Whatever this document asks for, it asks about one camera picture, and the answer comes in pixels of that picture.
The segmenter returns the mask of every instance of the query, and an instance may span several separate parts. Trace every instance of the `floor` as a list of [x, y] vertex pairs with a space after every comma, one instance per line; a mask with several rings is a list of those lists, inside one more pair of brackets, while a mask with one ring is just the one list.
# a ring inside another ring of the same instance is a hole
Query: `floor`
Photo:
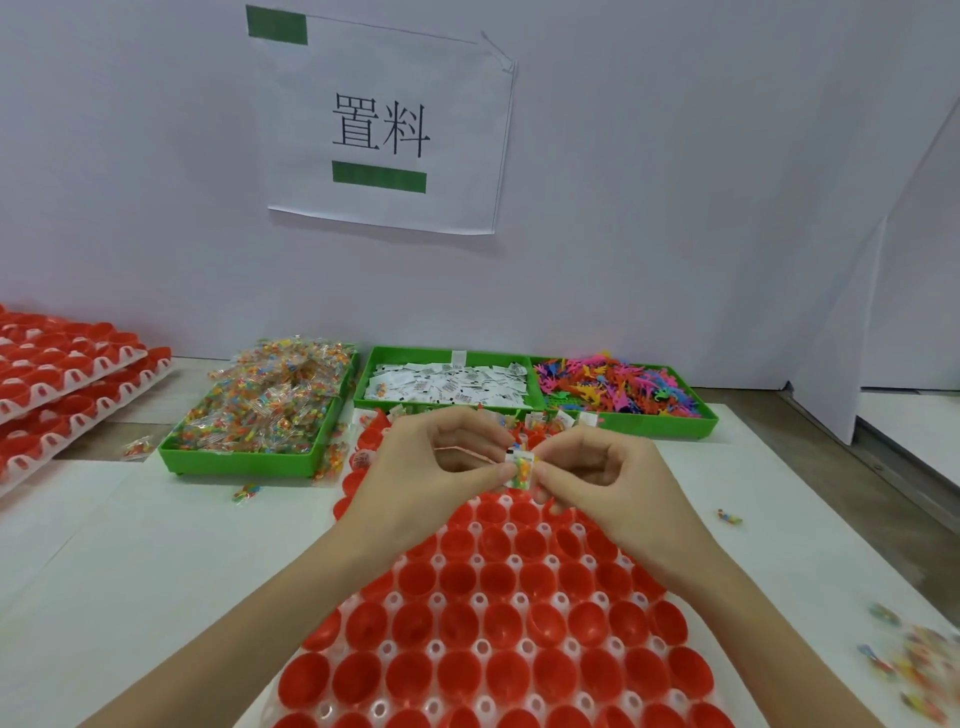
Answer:
[[[780, 393], [700, 389], [707, 402], [729, 406], [865, 541], [934, 607], [960, 624], [960, 537], [808, 420]], [[142, 425], [106, 422], [59, 457], [118, 460], [124, 446], [141, 437], [155, 443], [172, 422]]]

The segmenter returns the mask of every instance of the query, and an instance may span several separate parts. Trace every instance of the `hand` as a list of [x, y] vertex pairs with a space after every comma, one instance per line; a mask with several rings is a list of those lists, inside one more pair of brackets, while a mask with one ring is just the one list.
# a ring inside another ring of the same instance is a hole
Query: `hand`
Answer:
[[516, 474], [515, 465], [503, 462], [513, 441], [506, 429], [466, 406], [401, 417], [337, 527], [375, 548], [388, 568], [467, 500]]
[[720, 550], [650, 440], [576, 426], [534, 454], [537, 502], [584, 511], [667, 589], [681, 593]]

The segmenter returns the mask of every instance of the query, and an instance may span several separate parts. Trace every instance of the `forearm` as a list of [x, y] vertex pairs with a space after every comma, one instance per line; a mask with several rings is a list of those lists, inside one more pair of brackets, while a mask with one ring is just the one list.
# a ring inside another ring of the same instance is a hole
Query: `forearm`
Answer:
[[704, 563], [683, 596], [730, 658], [771, 728], [881, 728], [726, 553]]
[[333, 528], [83, 728], [232, 726], [307, 635], [377, 569]]

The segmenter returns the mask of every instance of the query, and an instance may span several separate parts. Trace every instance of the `person's left hand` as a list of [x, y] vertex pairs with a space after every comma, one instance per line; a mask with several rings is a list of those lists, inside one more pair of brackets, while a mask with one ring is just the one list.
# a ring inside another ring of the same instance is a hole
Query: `person's left hand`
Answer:
[[516, 466], [503, 461], [513, 442], [510, 432], [466, 406], [400, 417], [336, 527], [376, 549], [387, 568], [467, 500], [510, 480]]

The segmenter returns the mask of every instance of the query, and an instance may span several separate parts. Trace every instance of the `chinese character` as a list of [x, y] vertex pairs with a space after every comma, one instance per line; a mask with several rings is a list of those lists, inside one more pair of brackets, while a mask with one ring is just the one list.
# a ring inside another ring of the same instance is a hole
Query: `chinese character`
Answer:
[[[387, 124], [390, 124], [390, 133], [387, 134], [387, 138], [384, 139], [383, 143], [386, 144], [390, 141], [390, 137], [394, 138], [394, 154], [396, 154], [396, 143], [397, 141], [416, 141], [417, 142], [417, 158], [420, 158], [420, 152], [423, 149], [423, 142], [430, 141], [429, 136], [423, 135], [423, 104], [420, 104], [420, 118], [417, 118], [417, 115], [412, 111], [408, 110], [406, 107], [403, 108], [403, 111], [398, 111], [399, 102], [394, 101], [394, 107], [391, 109], [387, 107], [387, 116], [388, 118], [384, 119]], [[416, 128], [410, 123], [410, 121], [404, 121], [404, 116], [407, 114], [410, 115], [410, 118], [413, 121], [417, 122]]]
[[334, 113], [343, 114], [340, 120], [341, 141], [335, 141], [334, 144], [364, 149], [380, 148], [370, 143], [371, 120], [380, 118], [376, 115], [374, 99], [362, 99], [359, 96], [345, 96], [338, 93], [337, 109]]

